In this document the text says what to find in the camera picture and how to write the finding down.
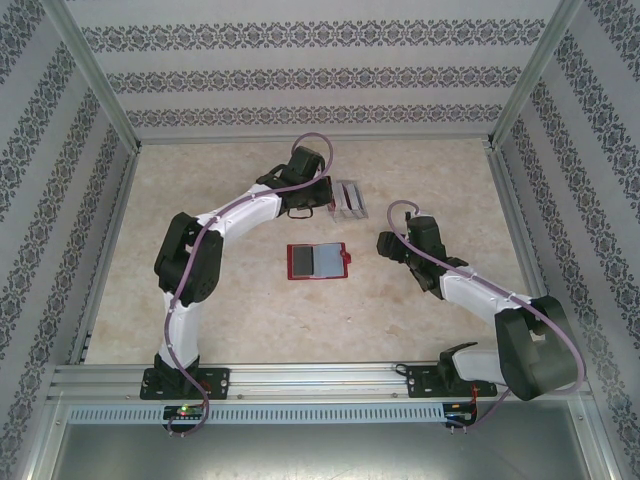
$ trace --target striped wall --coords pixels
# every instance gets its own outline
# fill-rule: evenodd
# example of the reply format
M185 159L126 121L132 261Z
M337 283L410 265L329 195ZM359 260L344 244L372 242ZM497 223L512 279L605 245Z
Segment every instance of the striped wall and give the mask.
M488 134L558 0L76 0L144 140Z
M502 146L623 478L640 478L639 42L639 1L585 1Z
M66 363L131 161L37 0L0 1L0 479Z

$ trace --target small transparent box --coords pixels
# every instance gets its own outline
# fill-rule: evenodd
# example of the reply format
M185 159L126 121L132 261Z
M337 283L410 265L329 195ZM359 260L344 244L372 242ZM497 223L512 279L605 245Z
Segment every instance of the small transparent box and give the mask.
M354 180L334 180L333 199L327 206L334 222L369 218L362 191Z

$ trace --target black mounting plate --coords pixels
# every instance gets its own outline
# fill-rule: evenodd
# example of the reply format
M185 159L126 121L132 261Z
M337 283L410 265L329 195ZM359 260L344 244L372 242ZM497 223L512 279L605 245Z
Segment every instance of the black mounting plate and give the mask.
M483 381L458 380L451 388L447 388L436 365L409 365L405 372L397 368L396 371L407 378L409 398L471 397L474 385L478 389L478 397L498 395L495 384Z
M228 368L200 367L195 378L205 387L210 400L226 400L230 373L231 370ZM142 400L200 400L202 395L195 388L191 388L185 395L180 389L163 381L155 368L147 368L142 376L140 398Z

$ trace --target damask wallpaper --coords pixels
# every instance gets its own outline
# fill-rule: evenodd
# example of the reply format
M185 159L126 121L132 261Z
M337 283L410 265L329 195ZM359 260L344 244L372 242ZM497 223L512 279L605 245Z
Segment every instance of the damask wallpaper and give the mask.
M69 1L144 140L488 134L557 0Z
M503 145L623 478L640 478L638 8L584 2Z
M129 162L37 0L0 1L0 479L66 363Z

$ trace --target enclosure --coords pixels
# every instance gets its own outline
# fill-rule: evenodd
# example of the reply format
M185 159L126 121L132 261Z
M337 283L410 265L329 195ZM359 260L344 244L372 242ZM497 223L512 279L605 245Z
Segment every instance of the enclosure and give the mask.
M3 0L0 477L640 478L638 8ZM367 218L314 208L225 247L198 331L224 399L169 438L184 402L140 394L171 220L243 195L309 131ZM378 254L398 199L449 255L560 302L578 392L508 396L468 434L441 423L475 397L411 394L399 364L496 332ZM287 279L287 245L329 242L347 278Z

